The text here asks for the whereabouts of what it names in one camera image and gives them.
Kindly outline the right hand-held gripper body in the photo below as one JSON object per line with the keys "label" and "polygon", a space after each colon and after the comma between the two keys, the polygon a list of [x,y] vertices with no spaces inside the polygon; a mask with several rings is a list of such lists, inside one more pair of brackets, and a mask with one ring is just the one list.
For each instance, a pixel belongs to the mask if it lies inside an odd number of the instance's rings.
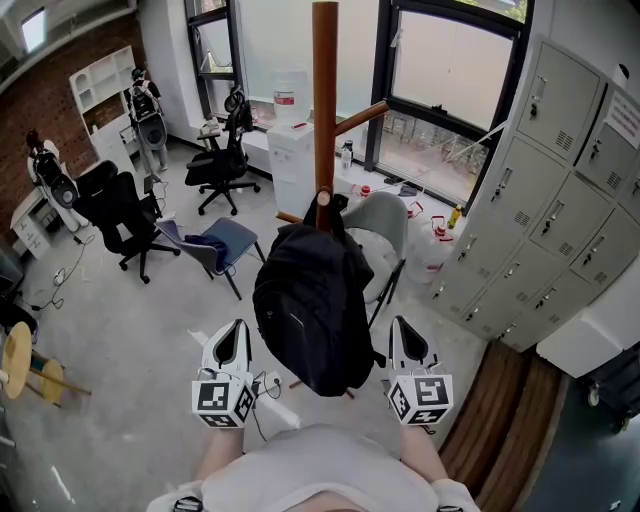
{"label": "right hand-held gripper body", "polygon": [[440,423],[454,407],[453,377],[442,363],[389,372],[389,404],[403,426]]}

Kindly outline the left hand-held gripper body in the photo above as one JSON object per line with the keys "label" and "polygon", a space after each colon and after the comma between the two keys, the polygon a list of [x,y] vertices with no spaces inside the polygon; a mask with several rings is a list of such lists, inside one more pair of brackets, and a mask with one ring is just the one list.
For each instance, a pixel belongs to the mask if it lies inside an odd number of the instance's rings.
{"label": "left hand-held gripper body", "polygon": [[192,413],[207,426],[242,429],[254,406],[253,375],[200,368],[191,383]]}

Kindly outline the black fabric bag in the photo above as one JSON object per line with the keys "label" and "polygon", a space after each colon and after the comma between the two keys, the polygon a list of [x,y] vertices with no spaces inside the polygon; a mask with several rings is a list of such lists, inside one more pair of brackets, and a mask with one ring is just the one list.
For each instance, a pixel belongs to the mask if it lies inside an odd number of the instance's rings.
{"label": "black fabric bag", "polygon": [[361,387],[385,357],[372,344],[364,290],[374,272],[335,200],[282,226],[252,296],[271,354],[321,397]]}

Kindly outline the wooden coat stand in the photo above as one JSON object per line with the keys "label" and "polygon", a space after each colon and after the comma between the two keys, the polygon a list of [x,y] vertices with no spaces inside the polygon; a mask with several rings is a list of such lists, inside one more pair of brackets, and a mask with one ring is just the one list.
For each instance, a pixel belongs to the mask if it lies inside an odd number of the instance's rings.
{"label": "wooden coat stand", "polygon": [[378,103],[343,123],[337,122],[338,14],[339,5],[335,1],[318,1],[312,6],[315,195],[311,203],[320,206],[326,205],[329,200],[335,200],[337,134],[368,121],[387,109],[385,104]]}

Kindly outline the person's left forearm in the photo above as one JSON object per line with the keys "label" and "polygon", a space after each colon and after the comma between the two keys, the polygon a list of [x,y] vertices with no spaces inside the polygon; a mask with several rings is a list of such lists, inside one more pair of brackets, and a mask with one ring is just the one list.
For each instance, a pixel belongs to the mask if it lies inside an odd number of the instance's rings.
{"label": "person's left forearm", "polygon": [[197,481],[204,481],[244,455],[245,430],[214,429],[211,443],[195,473]]}

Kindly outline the brown slatted wooden bench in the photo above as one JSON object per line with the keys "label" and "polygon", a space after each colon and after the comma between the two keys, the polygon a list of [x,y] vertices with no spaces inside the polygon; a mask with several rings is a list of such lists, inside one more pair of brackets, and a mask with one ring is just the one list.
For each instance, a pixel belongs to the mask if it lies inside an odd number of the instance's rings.
{"label": "brown slatted wooden bench", "polygon": [[482,512],[516,512],[546,457],[566,380],[531,351],[492,341],[440,455]]}

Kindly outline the empty clear water jug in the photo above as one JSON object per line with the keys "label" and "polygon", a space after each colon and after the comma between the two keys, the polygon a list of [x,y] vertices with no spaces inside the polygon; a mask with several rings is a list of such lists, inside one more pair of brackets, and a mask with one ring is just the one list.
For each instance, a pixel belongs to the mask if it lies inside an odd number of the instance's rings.
{"label": "empty clear water jug", "polygon": [[416,283],[427,284],[451,254],[455,240],[442,215],[409,222],[407,270]]}

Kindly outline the dark blue cloth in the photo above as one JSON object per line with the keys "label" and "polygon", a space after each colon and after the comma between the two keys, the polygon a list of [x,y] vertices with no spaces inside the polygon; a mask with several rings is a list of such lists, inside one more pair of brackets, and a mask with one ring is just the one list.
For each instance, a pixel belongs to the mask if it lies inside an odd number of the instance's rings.
{"label": "dark blue cloth", "polygon": [[184,237],[184,241],[198,246],[207,246],[214,248],[217,252],[218,258],[224,260],[228,247],[223,240],[213,235],[193,235],[189,234]]}

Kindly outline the white block counter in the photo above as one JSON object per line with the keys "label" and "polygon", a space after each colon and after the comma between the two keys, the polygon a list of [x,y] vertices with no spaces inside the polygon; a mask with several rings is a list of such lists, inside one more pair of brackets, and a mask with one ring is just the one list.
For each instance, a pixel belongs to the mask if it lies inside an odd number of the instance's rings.
{"label": "white block counter", "polygon": [[539,342],[536,352],[578,378],[639,341],[640,280],[627,277]]}

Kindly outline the black mesh office chair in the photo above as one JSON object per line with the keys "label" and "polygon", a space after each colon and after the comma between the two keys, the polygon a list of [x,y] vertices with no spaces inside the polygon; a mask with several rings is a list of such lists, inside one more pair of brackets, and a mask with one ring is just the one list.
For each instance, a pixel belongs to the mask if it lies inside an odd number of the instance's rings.
{"label": "black mesh office chair", "polygon": [[146,274],[146,258],[150,251],[180,250],[157,242],[161,231],[156,227],[159,207],[151,191],[139,197],[133,175],[121,171],[110,160],[102,160],[76,179],[79,197],[73,209],[100,231],[105,248],[122,257],[119,267],[125,271],[128,262],[139,259],[139,277],[150,282]]}

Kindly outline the grey metal locker cabinet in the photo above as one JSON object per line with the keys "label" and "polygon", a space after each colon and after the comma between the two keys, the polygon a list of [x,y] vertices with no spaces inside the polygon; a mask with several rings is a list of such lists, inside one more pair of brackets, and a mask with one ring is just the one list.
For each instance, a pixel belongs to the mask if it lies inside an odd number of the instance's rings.
{"label": "grey metal locker cabinet", "polygon": [[537,37],[522,93],[430,306],[524,351],[640,254],[640,103]]}

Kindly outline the round wooden stool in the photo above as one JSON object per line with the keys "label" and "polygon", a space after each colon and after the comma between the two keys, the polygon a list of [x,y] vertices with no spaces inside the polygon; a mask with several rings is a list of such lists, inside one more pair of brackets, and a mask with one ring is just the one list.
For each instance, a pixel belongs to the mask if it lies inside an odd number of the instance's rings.
{"label": "round wooden stool", "polygon": [[11,329],[0,356],[0,388],[9,399],[17,399],[27,389],[60,408],[65,390],[92,395],[91,390],[67,382],[64,370],[59,361],[33,349],[32,333],[25,322],[19,322]]}

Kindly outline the white desk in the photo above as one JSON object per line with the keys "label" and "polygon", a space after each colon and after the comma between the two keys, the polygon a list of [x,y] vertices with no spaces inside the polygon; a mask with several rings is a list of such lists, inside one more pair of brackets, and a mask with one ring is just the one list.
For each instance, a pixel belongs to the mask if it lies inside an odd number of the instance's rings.
{"label": "white desk", "polygon": [[59,213],[39,190],[32,190],[14,210],[10,227],[36,259],[52,247],[54,232],[63,227]]}

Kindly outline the white arched shelf cabinet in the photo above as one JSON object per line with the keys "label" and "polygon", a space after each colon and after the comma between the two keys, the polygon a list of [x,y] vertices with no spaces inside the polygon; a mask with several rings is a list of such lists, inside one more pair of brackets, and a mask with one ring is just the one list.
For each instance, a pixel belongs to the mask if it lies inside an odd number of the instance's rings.
{"label": "white arched shelf cabinet", "polygon": [[76,72],[69,84],[90,142],[100,159],[107,159],[121,133],[130,127],[125,93],[135,67],[131,46],[123,47]]}

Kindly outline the short ceiling light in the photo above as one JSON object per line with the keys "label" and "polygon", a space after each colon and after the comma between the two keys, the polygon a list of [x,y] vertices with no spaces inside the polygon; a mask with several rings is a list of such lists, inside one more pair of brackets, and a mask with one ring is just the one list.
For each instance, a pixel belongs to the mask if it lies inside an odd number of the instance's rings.
{"label": "short ceiling light", "polygon": [[46,8],[39,7],[21,21],[25,51],[31,53],[39,49],[46,40]]}

